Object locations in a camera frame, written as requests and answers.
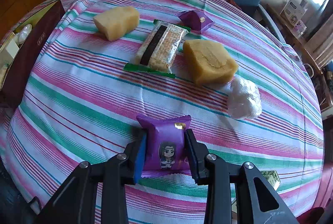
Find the curtain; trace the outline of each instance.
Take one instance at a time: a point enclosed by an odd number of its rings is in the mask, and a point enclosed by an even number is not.
[[[323,68],[333,59],[333,15],[305,44],[319,68]]]

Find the white small box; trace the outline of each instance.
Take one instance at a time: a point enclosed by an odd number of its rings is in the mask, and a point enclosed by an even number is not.
[[[0,67],[5,64],[11,65],[18,51],[19,47],[13,39],[4,42],[0,48]]]
[[[305,10],[297,0],[289,0],[286,6],[284,6],[282,13],[285,14],[290,24],[295,26],[304,15]]]

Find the blue gripper pad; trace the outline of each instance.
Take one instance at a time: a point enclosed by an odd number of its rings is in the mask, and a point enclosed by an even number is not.
[[[144,168],[146,143],[147,143],[147,135],[144,134],[142,136],[141,144],[140,144],[140,147],[139,147],[139,150],[138,150],[138,154],[137,154],[137,157],[135,159],[134,174],[133,174],[133,180],[134,180],[135,184],[141,178],[142,169]]]

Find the metal bolt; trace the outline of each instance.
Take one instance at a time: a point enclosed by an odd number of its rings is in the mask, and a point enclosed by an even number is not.
[[[88,167],[89,166],[89,162],[87,162],[87,161],[82,161],[80,164],[79,164],[79,167],[81,168],[81,169],[85,169],[86,167]]]
[[[246,167],[247,169],[253,169],[254,164],[251,162],[245,162],[244,163],[244,167]]]
[[[124,153],[117,154],[117,158],[118,158],[119,160],[124,160],[124,159],[126,159],[126,157],[127,157],[127,155],[124,154]]]
[[[216,159],[216,155],[214,155],[214,154],[207,154],[207,155],[206,155],[206,158],[207,158],[208,160],[212,160],[212,161],[214,161],[214,160]]]

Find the pink fabric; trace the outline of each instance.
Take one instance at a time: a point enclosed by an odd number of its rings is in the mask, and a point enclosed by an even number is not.
[[[312,208],[326,208],[333,197],[333,163],[325,164],[316,200]]]

